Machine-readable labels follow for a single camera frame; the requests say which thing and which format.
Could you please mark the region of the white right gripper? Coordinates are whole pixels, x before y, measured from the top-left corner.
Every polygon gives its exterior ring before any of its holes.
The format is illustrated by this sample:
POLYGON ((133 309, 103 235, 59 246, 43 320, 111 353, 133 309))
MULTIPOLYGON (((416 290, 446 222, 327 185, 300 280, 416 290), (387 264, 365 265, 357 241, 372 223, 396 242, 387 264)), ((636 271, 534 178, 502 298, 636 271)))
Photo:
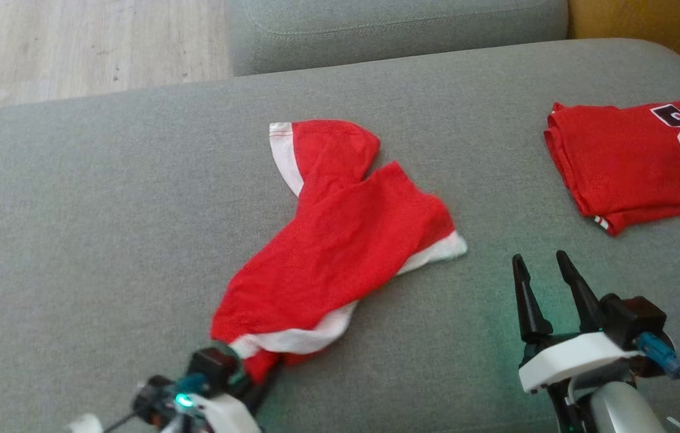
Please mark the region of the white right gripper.
MULTIPOLYGON (((587 334, 556 343, 521 366, 519 378, 527 394, 540 391, 545 385, 593 372, 615 361, 642 356, 639 350, 623 350, 606 333, 601 332, 604 318, 599 299, 564 250, 557 250, 556 259, 578 310, 579 329, 587 334)), ((553 326, 544 317, 531 288, 530 273, 522 255, 514 255, 511 264, 521 340, 524 343, 543 342, 553 334, 553 326)))

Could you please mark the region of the grey sofa cushion section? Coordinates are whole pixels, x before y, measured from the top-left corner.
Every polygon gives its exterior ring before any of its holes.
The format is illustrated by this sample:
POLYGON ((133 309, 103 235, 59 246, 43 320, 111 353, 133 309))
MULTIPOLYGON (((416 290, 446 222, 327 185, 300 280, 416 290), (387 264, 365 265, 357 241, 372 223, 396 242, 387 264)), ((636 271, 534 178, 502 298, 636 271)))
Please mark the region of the grey sofa cushion section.
POLYGON ((562 40, 568 0, 224 0, 235 76, 562 40))

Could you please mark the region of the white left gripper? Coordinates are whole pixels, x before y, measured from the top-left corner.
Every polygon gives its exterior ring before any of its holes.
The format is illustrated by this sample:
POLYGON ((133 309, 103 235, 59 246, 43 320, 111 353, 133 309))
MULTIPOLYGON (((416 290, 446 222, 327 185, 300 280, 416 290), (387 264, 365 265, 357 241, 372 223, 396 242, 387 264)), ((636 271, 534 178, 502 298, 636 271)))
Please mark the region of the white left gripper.
MULTIPOLYGON (((237 356, 223 343, 214 343, 210 347, 221 348, 237 356)), ((284 361, 278 360, 262 381, 254 383, 247 375, 243 361, 237 358, 239 369, 231 379, 228 391, 209 398, 199 394, 200 411, 213 433, 263 433, 255 416, 279 378, 284 361)))

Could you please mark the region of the red jersey with number print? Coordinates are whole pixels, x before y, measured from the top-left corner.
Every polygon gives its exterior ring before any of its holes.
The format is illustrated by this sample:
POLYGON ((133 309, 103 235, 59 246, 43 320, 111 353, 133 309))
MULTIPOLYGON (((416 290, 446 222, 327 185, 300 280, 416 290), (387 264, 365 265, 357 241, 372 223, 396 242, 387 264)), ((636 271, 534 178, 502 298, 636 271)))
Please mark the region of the red jersey with number print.
POLYGON ((610 236, 680 216, 680 100, 629 108, 556 102, 544 140, 582 217, 610 236))

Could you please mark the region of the red and white shorts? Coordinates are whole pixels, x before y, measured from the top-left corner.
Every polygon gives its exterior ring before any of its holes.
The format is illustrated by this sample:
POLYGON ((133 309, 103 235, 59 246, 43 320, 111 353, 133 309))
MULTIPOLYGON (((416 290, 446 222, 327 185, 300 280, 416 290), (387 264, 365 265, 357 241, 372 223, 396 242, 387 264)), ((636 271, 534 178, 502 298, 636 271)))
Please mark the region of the red and white shorts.
POLYGON ((467 252, 439 197, 396 161, 371 170, 381 142, 367 129, 279 121, 269 143, 296 212, 235 273, 210 329, 254 383, 277 362, 299 363, 334 343, 357 304, 395 276, 467 252))

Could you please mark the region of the grey fabric sofa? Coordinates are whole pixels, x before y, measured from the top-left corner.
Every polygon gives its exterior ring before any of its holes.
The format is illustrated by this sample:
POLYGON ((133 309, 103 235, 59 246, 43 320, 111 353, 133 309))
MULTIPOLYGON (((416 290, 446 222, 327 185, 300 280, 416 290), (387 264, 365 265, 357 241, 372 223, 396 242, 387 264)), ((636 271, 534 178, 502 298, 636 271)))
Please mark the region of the grey fabric sofa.
POLYGON ((543 131, 554 102, 680 100, 680 57, 567 40, 246 76, 0 109, 0 433, 111 423, 207 345, 233 274, 294 214, 273 121, 381 138, 449 207, 467 254, 397 277, 345 336, 279 373, 266 433, 556 431, 519 381, 511 257, 555 331, 578 328, 555 252, 599 296, 661 307, 680 354, 680 217, 617 238, 583 220, 543 131))

